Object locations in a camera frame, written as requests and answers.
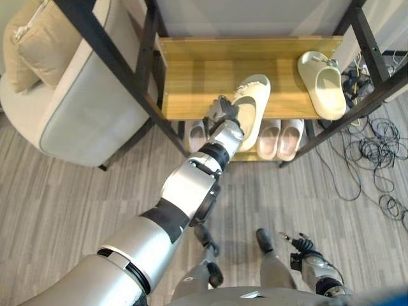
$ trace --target white wall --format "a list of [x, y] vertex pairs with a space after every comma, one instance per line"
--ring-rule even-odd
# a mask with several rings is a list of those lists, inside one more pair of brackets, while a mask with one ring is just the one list
[[0, 75], [4, 73], [3, 62], [3, 32], [13, 14], [25, 3], [26, 0], [0, 0]]
[[[350, 0], [158, 0], [170, 36], [332, 35]], [[381, 51], [408, 46], [408, 0], [367, 0]], [[360, 51], [350, 28], [335, 53], [343, 70]]]
[[158, 0], [171, 36], [331, 35], [351, 0]]

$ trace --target robotic hand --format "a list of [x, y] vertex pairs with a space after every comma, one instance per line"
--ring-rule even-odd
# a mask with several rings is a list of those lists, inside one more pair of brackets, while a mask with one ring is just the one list
[[316, 251], [313, 241], [308, 236], [299, 233], [300, 238], [293, 239], [285, 233], [280, 234], [298, 251], [291, 253], [291, 269], [302, 273], [302, 279], [310, 290], [328, 297], [351, 294], [344, 286], [342, 274]]
[[244, 133], [238, 110], [219, 96], [210, 108], [210, 139], [164, 183], [152, 209], [132, 218], [51, 288], [21, 305], [146, 305], [187, 225], [204, 222], [221, 188], [217, 184]]

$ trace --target slipper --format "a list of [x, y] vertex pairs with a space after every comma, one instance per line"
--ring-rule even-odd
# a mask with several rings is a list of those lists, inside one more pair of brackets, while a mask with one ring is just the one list
[[281, 120], [263, 120], [257, 141], [258, 156], [271, 161], [277, 151], [279, 133], [281, 132]]
[[282, 120], [276, 155], [283, 161], [291, 161], [296, 156], [302, 139], [305, 122], [303, 119]]
[[207, 141], [202, 120], [187, 120], [184, 124], [184, 144], [190, 152], [197, 152]]
[[298, 71], [316, 113], [327, 120], [337, 120], [346, 112], [346, 99], [336, 61], [318, 51], [304, 53]]
[[239, 152], [248, 151], [256, 143], [263, 113], [270, 95], [270, 82], [266, 75], [251, 75], [235, 90], [233, 105], [239, 108], [237, 120], [244, 131]]

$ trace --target shoe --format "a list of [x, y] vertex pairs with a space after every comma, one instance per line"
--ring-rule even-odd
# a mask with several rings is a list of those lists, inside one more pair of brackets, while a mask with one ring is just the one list
[[248, 151], [256, 143], [270, 88], [266, 75], [251, 75], [235, 90], [232, 104], [239, 108], [237, 119], [244, 131], [244, 140], [239, 152]]
[[304, 53], [298, 71], [316, 113], [327, 120], [337, 120], [346, 112], [341, 75], [335, 61], [318, 51]]
[[256, 151], [260, 158], [271, 161], [275, 157], [281, 132], [280, 126], [280, 119], [262, 121], [256, 143]]
[[196, 235], [197, 240], [202, 244], [204, 247], [212, 246], [214, 250], [214, 256], [218, 257], [220, 248], [214, 242], [214, 239], [211, 236], [210, 231], [204, 224], [197, 224], [194, 227], [194, 234]]
[[270, 234], [266, 229], [258, 228], [256, 230], [256, 240], [258, 241], [259, 248], [261, 249], [263, 254], [273, 251]]
[[296, 156], [302, 139], [305, 121], [303, 119], [282, 120], [276, 155], [283, 161], [291, 161]]
[[187, 120], [184, 124], [184, 145], [190, 152], [197, 152], [207, 141], [202, 120]]

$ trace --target shoe rack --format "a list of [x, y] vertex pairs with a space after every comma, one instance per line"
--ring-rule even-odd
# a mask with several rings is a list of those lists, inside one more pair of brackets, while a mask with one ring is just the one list
[[[342, 36], [288, 38], [161, 38], [167, 70], [162, 111], [168, 120], [202, 119], [223, 94], [233, 100], [235, 87], [247, 76], [265, 74], [272, 90], [264, 119], [318, 119], [297, 69], [306, 51], [329, 58]], [[256, 146], [234, 161], [262, 161]]]
[[[311, 120], [305, 121], [310, 131], [308, 142], [299, 149], [292, 161], [280, 163], [280, 168], [301, 158], [356, 119], [370, 114], [379, 108], [384, 100], [391, 101], [408, 84], [408, 64], [392, 76], [388, 73], [363, 11], [366, 0], [350, 2], [333, 36], [251, 39], [169, 38], [157, 0], [145, 0], [147, 17], [143, 25], [136, 71], [127, 64], [92, 14], [92, 5], [84, 6], [82, 0], [54, 1], [117, 80], [148, 113], [152, 122], [157, 124], [184, 156], [189, 153], [180, 135], [168, 121], [201, 119], [213, 99], [219, 94], [232, 99], [235, 86], [253, 73], [266, 74], [272, 83], [272, 94], [266, 107], [265, 119], [317, 119], [318, 116], [297, 72], [297, 59], [309, 50], [320, 51], [327, 57], [332, 57], [341, 44], [342, 35], [348, 29], [352, 29], [356, 36], [375, 89], [359, 102], [358, 106], [353, 107], [316, 136], [313, 135]], [[158, 43], [161, 52], [156, 50], [157, 34], [162, 37]], [[166, 76], [163, 62], [167, 62]], [[157, 84], [157, 104], [147, 94], [150, 74], [153, 74]], [[259, 159], [252, 148], [248, 152], [237, 154], [235, 160]]]

